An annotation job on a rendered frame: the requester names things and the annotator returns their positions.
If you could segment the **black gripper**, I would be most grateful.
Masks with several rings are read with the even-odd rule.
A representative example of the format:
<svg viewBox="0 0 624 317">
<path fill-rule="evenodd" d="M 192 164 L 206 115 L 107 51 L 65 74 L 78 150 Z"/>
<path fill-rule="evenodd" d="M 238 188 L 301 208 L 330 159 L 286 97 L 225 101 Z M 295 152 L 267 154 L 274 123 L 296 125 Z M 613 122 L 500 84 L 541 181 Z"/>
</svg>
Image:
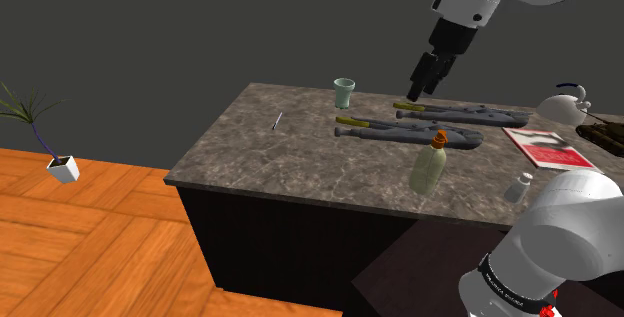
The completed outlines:
<svg viewBox="0 0 624 317">
<path fill-rule="evenodd" d="M 429 37 L 432 53 L 424 52 L 415 67 L 410 81 L 412 85 L 406 98 L 416 102 L 424 91 L 433 94 L 439 83 L 449 74 L 457 55 L 464 54 L 472 43 L 477 28 L 470 28 L 444 18 L 439 18 Z M 439 63 L 440 54 L 453 55 Z"/>
</svg>

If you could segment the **pale green cup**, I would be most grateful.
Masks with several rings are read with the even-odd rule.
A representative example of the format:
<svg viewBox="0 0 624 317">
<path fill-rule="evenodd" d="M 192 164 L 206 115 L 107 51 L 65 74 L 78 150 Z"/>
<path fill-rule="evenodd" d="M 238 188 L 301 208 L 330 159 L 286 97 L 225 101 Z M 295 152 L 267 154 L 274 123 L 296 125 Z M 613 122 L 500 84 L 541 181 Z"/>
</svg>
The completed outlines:
<svg viewBox="0 0 624 317">
<path fill-rule="evenodd" d="M 335 107 L 339 109 L 348 109 L 350 96 L 355 88 L 355 82 L 348 78 L 337 78 L 333 81 L 335 89 Z"/>
</svg>

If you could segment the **green bottle with orange cap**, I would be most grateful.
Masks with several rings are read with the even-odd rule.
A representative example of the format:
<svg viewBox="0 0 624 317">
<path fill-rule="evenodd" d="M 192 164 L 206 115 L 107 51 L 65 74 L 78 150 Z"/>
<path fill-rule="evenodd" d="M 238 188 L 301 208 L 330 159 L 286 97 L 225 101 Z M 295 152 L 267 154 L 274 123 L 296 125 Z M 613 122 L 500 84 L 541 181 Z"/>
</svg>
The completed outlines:
<svg viewBox="0 0 624 317">
<path fill-rule="evenodd" d="M 448 142 L 445 130 L 438 130 L 431 143 L 425 146 L 414 163 L 409 187 L 417 194 L 433 192 L 446 164 L 445 144 Z"/>
</svg>

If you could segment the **red book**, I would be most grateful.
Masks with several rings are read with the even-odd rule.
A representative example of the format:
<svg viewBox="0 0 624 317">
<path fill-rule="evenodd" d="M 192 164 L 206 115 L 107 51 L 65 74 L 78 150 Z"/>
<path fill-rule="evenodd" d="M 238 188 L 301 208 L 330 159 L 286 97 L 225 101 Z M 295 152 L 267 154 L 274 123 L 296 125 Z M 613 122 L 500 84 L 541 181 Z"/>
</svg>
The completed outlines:
<svg viewBox="0 0 624 317">
<path fill-rule="evenodd" d="M 564 171 L 586 169 L 601 173 L 555 132 L 505 127 L 502 131 L 536 168 Z"/>
</svg>

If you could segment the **white salt shaker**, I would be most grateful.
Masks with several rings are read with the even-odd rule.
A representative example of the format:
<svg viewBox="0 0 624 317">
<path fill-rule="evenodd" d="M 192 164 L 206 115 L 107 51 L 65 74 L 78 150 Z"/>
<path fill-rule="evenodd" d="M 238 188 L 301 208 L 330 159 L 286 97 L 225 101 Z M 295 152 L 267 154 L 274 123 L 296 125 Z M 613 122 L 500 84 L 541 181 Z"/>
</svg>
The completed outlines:
<svg viewBox="0 0 624 317">
<path fill-rule="evenodd" d="M 528 192 L 533 176 L 524 172 L 517 177 L 503 194 L 503 198 L 510 203 L 518 204 Z"/>
</svg>

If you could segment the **dark green toy tank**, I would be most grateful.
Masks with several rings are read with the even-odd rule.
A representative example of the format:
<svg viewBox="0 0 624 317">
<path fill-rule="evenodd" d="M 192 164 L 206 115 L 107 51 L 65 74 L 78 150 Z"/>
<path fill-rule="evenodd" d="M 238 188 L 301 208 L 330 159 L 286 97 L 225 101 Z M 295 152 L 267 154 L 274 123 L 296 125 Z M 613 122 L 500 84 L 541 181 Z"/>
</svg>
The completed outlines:
<svg viewBox="0 0 624 317">
<path fill-rule="evenodd" d="M 575 128 L 576 133 L 610 154 L 624 158 L 624 123 L 604 120 L 591 113 L 588 115 L 598 123 L 579 125 Z"/>
</svg>

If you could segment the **plant in white pot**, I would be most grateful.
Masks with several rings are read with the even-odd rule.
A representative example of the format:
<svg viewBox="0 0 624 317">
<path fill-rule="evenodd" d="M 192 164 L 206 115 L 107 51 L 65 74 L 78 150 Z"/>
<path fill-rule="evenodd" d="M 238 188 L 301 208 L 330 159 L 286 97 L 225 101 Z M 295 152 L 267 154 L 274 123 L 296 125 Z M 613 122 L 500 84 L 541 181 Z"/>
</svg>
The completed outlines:
<svg viewBox="0 0 624 317">
<path fill-rule="evenodd" d="M 56 101 L 41 109 L 41 104 L 46 95 L 39 96 L 39 90 L 35 87 L 31 89 L 27 99 L 20 98 L 16 92 L 11 91 L 8 86 L 0 81 L 0 88 L 6 93 L 9 100 L 0 98 L 0 118 L 7 118 L 31 127 L 35 137 L 45 151 L 52 157 L 46 166 L 47 172 L 62 184 L 75 182 L 80 177 L 80 170 L 75 158 L 72 155 L 60 156 L 54 152 L 42 139 L 37 126 L 37 118 L 45 111 L 65 102 L 65 99 Z"/>
</svg>

